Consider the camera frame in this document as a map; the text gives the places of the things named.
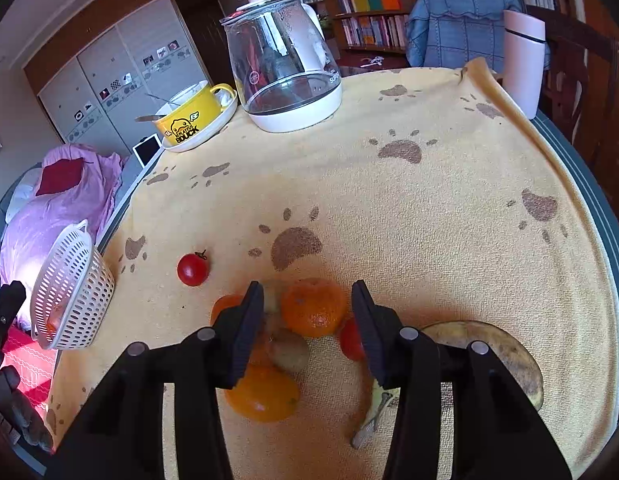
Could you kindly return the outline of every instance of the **pink blanket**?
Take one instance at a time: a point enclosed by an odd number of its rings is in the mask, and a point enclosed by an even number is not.
[[[23,330],[31,329],[29,300],[48,253],[56,238],[69,224],[88,220],[88,232],[96,240],[114,211],[114,196],[121,185],[122,160],[117,153],[104,157],[88,146],[66,144],[51,150],[43,167],[62,158],[85,160],[80,182],[62,193],[35,197],[27,203],[5,230],[0,250],[2,283],[19,280],[27,291],[16,322]]]

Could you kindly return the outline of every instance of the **white kettle base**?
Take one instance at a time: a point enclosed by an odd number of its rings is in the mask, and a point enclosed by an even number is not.
[[[343,87],[339,84],[325,97],[300,108],[271,115],[248,115],[261,130],[273,134],[285,134],[314,126],[327,119],[338,110],[342,99]]]

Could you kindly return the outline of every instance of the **yellow cup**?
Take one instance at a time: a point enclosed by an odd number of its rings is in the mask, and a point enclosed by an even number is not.
[[[222,106],[223,96],[219,94],[225,92],[230,94],[231,99],[225,99],[227,104]],[[193,85],[170,99],[170,101],[177,105],[180,104],[175,110],[170,112],[173,105],[169,103],[160,107],[157,115],[169,113],[162,119],[154,121],[154,125],[170,144],[176,146],[195,136],[195,134],[215,120],[234,101],[235,97],[236,91],[230,85],[221,83],[210,87],[207,81],[201,81],[198,85]]]

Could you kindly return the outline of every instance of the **pink thermos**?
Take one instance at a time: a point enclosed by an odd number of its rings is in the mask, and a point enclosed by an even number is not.
[[[536,116],[545,62],[545,22],[504,10],[505,71],[503,88],[528,119]]]

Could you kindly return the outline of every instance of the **white plastic basket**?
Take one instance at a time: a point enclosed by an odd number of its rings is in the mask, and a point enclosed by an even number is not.
[[[114,278],[87,230],[87,220],[68,225],[36,278],[30,300],[32,336],[45,350],[90,345],[112,299]],[[46,322],[62,302],[68,306],[54,331]]]

